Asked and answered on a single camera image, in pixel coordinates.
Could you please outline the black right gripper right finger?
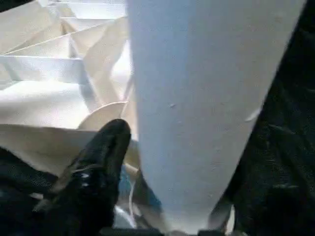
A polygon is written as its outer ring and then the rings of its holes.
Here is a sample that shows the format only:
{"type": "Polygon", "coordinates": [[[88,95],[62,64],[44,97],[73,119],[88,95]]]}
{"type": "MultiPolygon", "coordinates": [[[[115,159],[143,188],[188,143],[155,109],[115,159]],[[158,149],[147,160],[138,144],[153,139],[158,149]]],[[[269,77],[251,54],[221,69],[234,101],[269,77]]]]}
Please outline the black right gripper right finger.
{"type": "Polygon", "coordinates": [[[235,228],[249,236],[315,234],[315,153],[249,139],[231,181],[235,228]]]}

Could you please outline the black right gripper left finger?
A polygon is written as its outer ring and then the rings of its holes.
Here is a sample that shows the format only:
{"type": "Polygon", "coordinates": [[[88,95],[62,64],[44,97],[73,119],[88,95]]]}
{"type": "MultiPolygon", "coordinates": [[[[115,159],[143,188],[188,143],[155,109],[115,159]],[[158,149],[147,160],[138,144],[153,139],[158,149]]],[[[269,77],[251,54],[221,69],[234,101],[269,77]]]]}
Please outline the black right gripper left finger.
{"type": "Polygon", "coordinates": [[[78,153],[36,207],[37,236],[96,236],[114,222],[130,126],[121,119],[105,124],[78,153]]]}

